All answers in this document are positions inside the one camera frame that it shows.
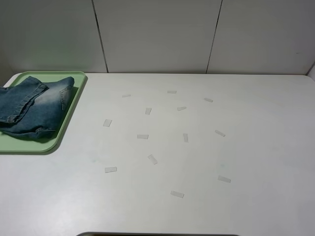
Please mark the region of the blue children's denim shorts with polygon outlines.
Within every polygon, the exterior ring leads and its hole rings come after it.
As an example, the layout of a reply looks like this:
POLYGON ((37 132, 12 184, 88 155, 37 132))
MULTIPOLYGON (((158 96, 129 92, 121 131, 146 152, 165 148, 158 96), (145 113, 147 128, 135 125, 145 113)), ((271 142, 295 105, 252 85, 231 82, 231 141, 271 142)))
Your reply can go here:
POLYGON ((29 76, 20 84, 0 88, 0 131, 18 139, 50 139, 71 100, 74 78, 44 83, 29 76))

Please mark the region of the light green plastic tray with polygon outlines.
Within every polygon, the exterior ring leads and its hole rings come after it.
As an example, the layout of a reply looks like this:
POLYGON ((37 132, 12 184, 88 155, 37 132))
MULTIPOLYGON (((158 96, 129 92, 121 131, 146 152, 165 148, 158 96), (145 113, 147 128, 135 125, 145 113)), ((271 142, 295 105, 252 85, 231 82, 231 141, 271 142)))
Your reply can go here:
POLYGON ((1 133, 1 154, 46 154, 57 148, 62 141, 63 135, 88 80, 86 74, 81 71, 27 71, 14 75, 4 86, 16 86, 28 76, 35 77, 44 83, 56 82, 66 77, 73 77, 74 88, 72 89, 70 102, 58 130, 54 133, 54 136, 51 139, 38 139, 35 141, 26 139, 23 140, 1 133))

